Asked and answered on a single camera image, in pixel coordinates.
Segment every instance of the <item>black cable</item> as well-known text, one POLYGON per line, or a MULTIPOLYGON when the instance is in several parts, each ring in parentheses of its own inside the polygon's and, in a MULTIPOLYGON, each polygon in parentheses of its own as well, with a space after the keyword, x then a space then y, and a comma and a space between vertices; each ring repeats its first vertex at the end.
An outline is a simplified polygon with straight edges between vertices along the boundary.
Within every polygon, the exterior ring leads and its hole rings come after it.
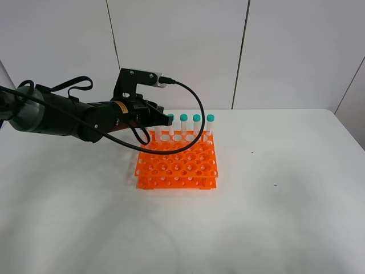
POLYGON ((61 112, 62 114, 64 114, 65 116, 73 119, 74 121, 78 122, 79 124, 82 124, 83 126, 89 128, 90 130, 93 130, 97 133, 99 133, 100 135, 103 135, 105 138, 117 143, 117 144, 120 144, 124 147, 128 147, 128 148, 131 148, 133 150, 137 150, 137 151, 140 151, 140 152, 145 152, 145 153, 149 153, 149 154, 157 154, 157 155, 170 155, 170 154, 176 154, 176 153, 180 153, 180 152, 183 152, 189 148, 191 148, 192 146, 194 146, 194 144, 196 142, 198 142, 198 140, 201 138, 201 135, 204 131, 204 127, 205 127, 205 113, 204 113, 204 108, 203 108, 203 105, 198 97, 198 95, 188 86, 186 86, 185 84, 183 83, 180 83, 178 81, 175 81, 171 78, 166 78, 166 77, 160 77, 159 79, 159 82, 160 83, 166 83, 166 84, 177 84, 185 89, 187 89, 196 99, 196 101, 198 102, 199 104, 199 108, 200 108, 200 111, 201 111, 201 116, 202 116, 202 121, 201 121, 201 128, 200 128, 200 131, 198 133, 198 135, 195 137, 194 140, 191 141, 191 143, 187 144, 185 147, 182 147, 182 148, 179 148, 177 150, 171 150, 171 151, 155 151, 155 150, 149 150, 147 148, 142 148, 142 147, 138 147, 138 146, 135 146, 133 144, 129 144, 129 143, 126 143, 120 139, 117 139, 115 137, 113 137, 112 135, 110 134, 107 134, 105 133, 104 131, 101 131, 99 130, 98 128, 95 128, 94 125, 91 125, 91 124, 88 124, 86 123, 85 121, 81 120, 80 118, 74 116, 73 114, 70 114, 68 113, 67 111, 63 110, 62 108, 59 108, 57 106, 54 106, 53 104, 49 104, 48 102, 45 102, 45 101, 42 101, 36 97, 33 97, 33 96, 29 96, 27 94, 23 94, 19 91, 15 91, 15 90, 11 90, 9 88, 6 88, 6 87, 2 87, 0 86, 0 90, 4 91, 4 92, 7 92, 7 93, 10 93, 10 94, 13 94, 13 95, 16 95, 16 96, 20 96, 20 97, 23 97, 27 100, 31 100, 35 103, 38 103, 38 104, 41 104, 45 107, 50 107, 50 108, 53 108, 54 110, 57 110, 59 112, 61 112))
MULTIPOLYGON (((18 87, 25 86, 26 84, 30 85, 30 88, 27 92, 27 95, 30 95, 33 93, 33 90, 34 90, 33 81, 31 81, 31 80, 23 81, 18 87)), ((15 100, 12 104, 9 104, 7 107, 0 106, 0 111, 9 111, 9 110, 14 111, 13 114, 9 118, 6 119, 6 121, 12 120, 13 117, 17 116, 22 105, 24 105, 26 101, 27 101, 27 99, 24 99, 24 98, 23 98, 23 100, 19 101, 18 97, 15 96, 15 100)))
POLYGON ((148 145, 149 143, 150 143, 150 141, 151 141, 151 137, 149 136, 149 134, 148 134, 148 132, 147 132, 147 130, 145 129, 145 128, 143 128, 144 129, 144 131, 143 131, 143 133, 144 133, 144 135, 147 137, 147 142, 145 142, 145 141, 143 141, 142 140, 142 138, 139 136, 139 134, 138 134, 138 132, 136 131, 136 129, 135 129, 135 127, 134 126, 132 126, 128 121, 125 121, 125 123, 127 124, 127 126, 133 131, 133 134, 135 135, 135 137, 136 137, 136 139, 138 140, 138 142, 140 142, 141 144, 143 144, 143 145, 148 145))
POLYGON ((0 111, 1 112, 13 110, 15 107, 17 107, 17 100, 15 100, 12 104, 7 104, 7 103, 5 103, 5 100, 3 98, 0 98, 0 111))

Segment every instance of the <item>robotic arm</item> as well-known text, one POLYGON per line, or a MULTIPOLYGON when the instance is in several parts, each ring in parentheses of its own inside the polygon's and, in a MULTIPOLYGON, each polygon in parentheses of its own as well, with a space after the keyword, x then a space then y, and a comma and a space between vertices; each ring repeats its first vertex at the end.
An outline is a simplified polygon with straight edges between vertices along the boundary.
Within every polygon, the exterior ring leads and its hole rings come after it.
POLYGON ((113 97, 107 102, 83 103, 70 95, 70 90, 90 90, 92 80, 86 76, 77 77, 54 88, 36 85, 24 81, 17 90, 0 86, 0 119, 9 120, 18 131, 40 134, 74 136, 86 142, 97 142, 103 136, 129 148, 153 153, 174 154, 193 146, 204 130, 205 114, 202 104, 189 87, 161 73, 131 70, 120 70, 113 97), (89 81, 88 87, 73 86, 82 81, 89 81), (163 107, 143 99, 136 93, 137 85, 165 87, 167 84, 179 84, 186 88, 197 99, 202 112, 202 127, 196 139, 184 148, 174 151, 152 151, 125 143, 107 134, 125 128, 131 128, 140 143, 147 145, 150 136, 145 129, 151 126, 170 126, 172 118, 163 114, 163 107), (70 87, 68 98, 54 92, 70 87), (135 128, 141 128, 147 137, 143 141, 135 128))

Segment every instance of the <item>orange test tube rack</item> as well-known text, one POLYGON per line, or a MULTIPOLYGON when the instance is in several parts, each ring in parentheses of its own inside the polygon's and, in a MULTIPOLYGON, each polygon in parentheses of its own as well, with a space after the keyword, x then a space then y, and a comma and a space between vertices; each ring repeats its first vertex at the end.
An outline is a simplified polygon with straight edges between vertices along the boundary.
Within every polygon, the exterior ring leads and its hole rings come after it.
MULTIPOLYGON (((178 154, 155 155, 140 152, 135 171, 135 176, 138 177, 137 188, 216 188, 218 169, 213 134, 207 136, 205 133, 206 131, 194 146, 178 154)), ((193 131, 187 131, 185 136, 181 136, 181 131, 176 130, 173 138, 164 138, 168 134, 168 131, 162 131, 162 139, 165 140, 157 142, 155 132, 151 131, 151 142, 141 147, 156 151, 176 150, 189 143, 186 138, 194 137, 193 131)))

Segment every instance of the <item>white wall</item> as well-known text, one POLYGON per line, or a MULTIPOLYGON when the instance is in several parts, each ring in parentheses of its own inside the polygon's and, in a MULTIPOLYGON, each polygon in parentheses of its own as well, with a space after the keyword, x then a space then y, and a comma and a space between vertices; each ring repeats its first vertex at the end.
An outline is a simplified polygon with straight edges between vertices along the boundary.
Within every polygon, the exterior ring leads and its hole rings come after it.
POLYGON ((16 86, 31 79, 53 87, 86 75, 94 89, 74 95, 112 97, 119 69, 105 1, 2 0, 0 26, 0 58, 16 86))
MULTIPOLYGON (((108 0, 121 67, 183 82, 205 108, 231 108, 247 0, 108 0)), ((167 108, 198 108, 180 87, 141 87, 167 108)))
POLYGON ((359 69, 336 112, 337 118, 365 149, 365 64, 359 69))
POLYGON ((252 0, 234 108, 335 111, 365 53, 365 1, 252 0))
POLYGON ((7 87, 7 88, 14 88, 14 85, 9 78, 1 60, 0 60, 0 86, 7 87))

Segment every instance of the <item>test tube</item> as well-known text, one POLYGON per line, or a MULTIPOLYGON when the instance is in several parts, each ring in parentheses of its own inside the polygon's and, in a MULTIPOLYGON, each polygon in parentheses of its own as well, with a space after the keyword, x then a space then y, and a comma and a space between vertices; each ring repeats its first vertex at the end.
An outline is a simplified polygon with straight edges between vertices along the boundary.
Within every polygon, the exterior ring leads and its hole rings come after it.
POLYGON ((161 126, 156 126, 155 127, 155 139, 158 143, 161 142, 161 135, 162 135, 161 126))
MULTIPOLYGON (((169 114, 168 116, 172 117, 172 122, 175 120, 175 116, 173 114, 169 114)), ((171 139, 173 138, 174 133, 175 132, 173 130, 173 123, 172 123, 171 126, 169 126, 169 135, 171 139)))
POLYGON ((181 114, 180 122, 181 122, 181 134, 186 135, 186 131, 188 128, 188 116, 186 114, 181 114))
POLYGON ((196 136, 198 135, 200 130, 200 115, 194 114, 193 121, 194 121, 194 135, 196 136))
POLYGON ((212 134, 212 129, 213 129, 213 122, 214 122, 214 115, 213 114, 208 114, 206 117, 206 136, 211 136, 212 134))

